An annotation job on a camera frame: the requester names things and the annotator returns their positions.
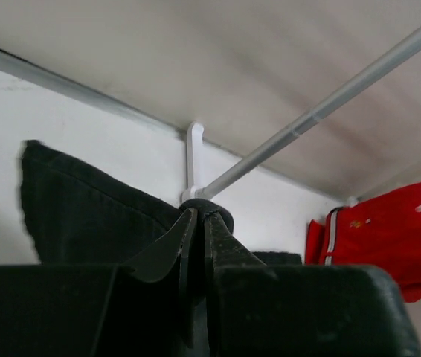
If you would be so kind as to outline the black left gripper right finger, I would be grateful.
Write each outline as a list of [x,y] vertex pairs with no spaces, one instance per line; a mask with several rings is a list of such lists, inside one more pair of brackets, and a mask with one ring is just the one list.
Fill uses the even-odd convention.
[[204,221],[213,356],[420,356],[399,289],[373,266],[268,265]]

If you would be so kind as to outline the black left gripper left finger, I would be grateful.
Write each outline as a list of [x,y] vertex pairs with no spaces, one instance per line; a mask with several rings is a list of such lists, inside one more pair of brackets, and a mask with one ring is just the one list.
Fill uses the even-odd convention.
[[198,214],[125,263],[0,266],[0,356],[181,356]]

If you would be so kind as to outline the black denim trousers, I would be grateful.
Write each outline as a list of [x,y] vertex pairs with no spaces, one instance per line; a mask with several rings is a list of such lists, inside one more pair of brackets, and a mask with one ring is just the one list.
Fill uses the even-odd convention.
[[199,223],[218,213],[234,229],[231,213],[211,201],[175,208],[37,140],[23,143],[20,168],[23,222],[42,264],[129,266],[187,209]]

